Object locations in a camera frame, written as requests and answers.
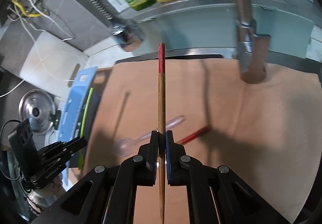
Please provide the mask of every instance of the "white cutting board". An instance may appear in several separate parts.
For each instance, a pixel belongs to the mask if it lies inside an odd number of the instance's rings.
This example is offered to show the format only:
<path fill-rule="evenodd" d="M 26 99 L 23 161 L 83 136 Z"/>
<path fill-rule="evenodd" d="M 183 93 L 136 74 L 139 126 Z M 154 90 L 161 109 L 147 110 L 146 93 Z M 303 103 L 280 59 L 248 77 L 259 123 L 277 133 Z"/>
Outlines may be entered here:
<path fill-rule="evenodd" d="M 77 64 L 80 65 L 78 70 L 83 69 L 88 56 L 45 31 L 40 34 L 36 43 L 42 59 L 50 55 L 43 63 L 46 69 L 56 78 L 51 76 L 42 64 L 38 65 L 33 71 L 40 62 L 36 45 L 29 52 L 20 71 L 20 77 L 40 89 L 61 97 L 63 100 L 67 99 L 70 88 L 68 81 L 63 80 L 71 79 L 70 77 Z"/>

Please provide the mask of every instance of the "faucet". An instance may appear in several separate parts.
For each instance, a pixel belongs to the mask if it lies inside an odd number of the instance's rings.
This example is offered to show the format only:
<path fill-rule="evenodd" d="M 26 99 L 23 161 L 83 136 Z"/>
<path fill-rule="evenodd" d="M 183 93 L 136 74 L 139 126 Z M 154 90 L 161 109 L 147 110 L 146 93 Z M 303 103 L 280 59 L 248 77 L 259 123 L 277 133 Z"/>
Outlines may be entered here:
<path fill-rule="evenodd" d="M 237 0 L 237 54 L 241 79 L 257 84 L 266 77 L 265 59 L 270 43 L 269 35 L 256 34 L 256 21 L 252 18 L 251 0 Z"/>
<path fill-rule="evenodd" d="M 101 22 L 110 28 L 111 34 L 117 39 L 125 51 L 133 51 L 143 42 L 143 32 L 133 20 L 116 17 L 115 10 L 106 0 L 89 0 L 93 7 L 103 16 Z"/>

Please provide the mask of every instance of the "wooden cutting board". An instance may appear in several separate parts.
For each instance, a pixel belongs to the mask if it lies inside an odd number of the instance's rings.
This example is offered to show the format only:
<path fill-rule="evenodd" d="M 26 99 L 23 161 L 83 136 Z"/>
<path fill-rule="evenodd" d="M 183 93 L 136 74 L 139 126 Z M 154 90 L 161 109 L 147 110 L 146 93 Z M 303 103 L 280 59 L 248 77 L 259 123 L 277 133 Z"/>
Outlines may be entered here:
<path fill-rule="evenodd" d="M 84 174 L 119 165 L 118 138 L 136 139 L 157 128 L 158 62 L 113 68 L 88 143 Z M 166 61 L 166 120 L 186 116 L 175 141 L 210 124 L 211 132 L 185 144 L 203 164 L 228 165 L 291 223 L 310 192 L 322 151 L 322 94 L 318 76 L 268 64 L 267 79 L 249 85 L 238 61 Z M 136 145 L 130 156 L 137 154 Z M 138 187 L 134 223 L 158 223 L 158 184 Z M 166 185 L 165 222 L 189 223 L 185 187 Z"/>

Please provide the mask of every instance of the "clear plastic spoon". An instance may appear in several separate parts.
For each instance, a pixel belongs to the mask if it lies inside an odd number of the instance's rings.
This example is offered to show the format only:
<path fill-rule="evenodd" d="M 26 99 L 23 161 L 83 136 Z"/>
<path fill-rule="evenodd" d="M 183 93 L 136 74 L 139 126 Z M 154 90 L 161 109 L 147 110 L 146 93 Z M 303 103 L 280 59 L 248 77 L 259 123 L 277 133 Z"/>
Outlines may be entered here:
<path fill-rule="evenodd" d="M 186 117 L 183 115 L 173 118 L 172 120 L 169 120 L 165 125 L 166 130 L 170 130 L 170 129 L 174 128 L 175 126 L 178 126 L 179 124 L 181 124 L 185 120 L 186 120 Z M 116 155 L 118 157 L 126 157 L 131 153 L 131 150 L 134 147 L 134 145 L 136 145 L 140 141 L 146 140 L 150 137 L 151 137 L 151 132 L 149 132 L 149 133 L 147 133 L 135 140 L 130 139 L 130 138 L 118 139 L 114 143 L 114 148 L 113 148 L 114 155 Z"/>

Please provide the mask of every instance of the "red chopstick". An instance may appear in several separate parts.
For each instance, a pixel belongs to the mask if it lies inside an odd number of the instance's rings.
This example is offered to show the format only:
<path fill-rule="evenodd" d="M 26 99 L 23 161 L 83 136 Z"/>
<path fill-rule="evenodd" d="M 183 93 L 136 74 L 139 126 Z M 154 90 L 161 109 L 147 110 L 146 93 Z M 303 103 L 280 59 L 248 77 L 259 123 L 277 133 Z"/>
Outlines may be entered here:
<path fill-rule="evenodd" d="M 201 129 L 199 129 L 198 131 L 196 131 L 196 132 L 192 133 L 191 135 L 189 135 L 189 136 L 187 136 L 187 137 L 183 138 L 182 140 L 179 140 L 178 144 L 183 145 L 183 144 L 185 144 L 185 143 L 188 143 L 188 142 L 190 142 L 191 140 L 194 140 L 195 138 L 197 138 L 197 137 L 199 137 L 199 136 L 201 136 L 201 135 L 205 134 L 205 133 L 206 133 L 206 132 L 208 132 L 209 130 L 210 130 L 210 127 L 209 127 L 209 126 L 205 126 L 205 127 L 201 128 Z"/>

